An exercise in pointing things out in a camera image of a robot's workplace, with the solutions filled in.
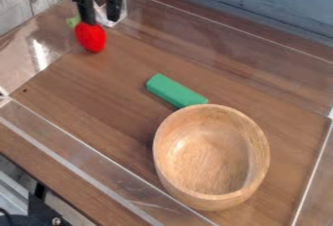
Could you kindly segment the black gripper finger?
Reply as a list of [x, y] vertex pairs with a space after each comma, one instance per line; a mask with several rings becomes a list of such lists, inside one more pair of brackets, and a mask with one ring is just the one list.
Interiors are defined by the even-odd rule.
[[107, 0], [107, 18], [118, 21], [121, 16], [122, 0]]
[[95, 25], [94, 0], [77, 0], [77, 6], [82, 21], [90, 25]]

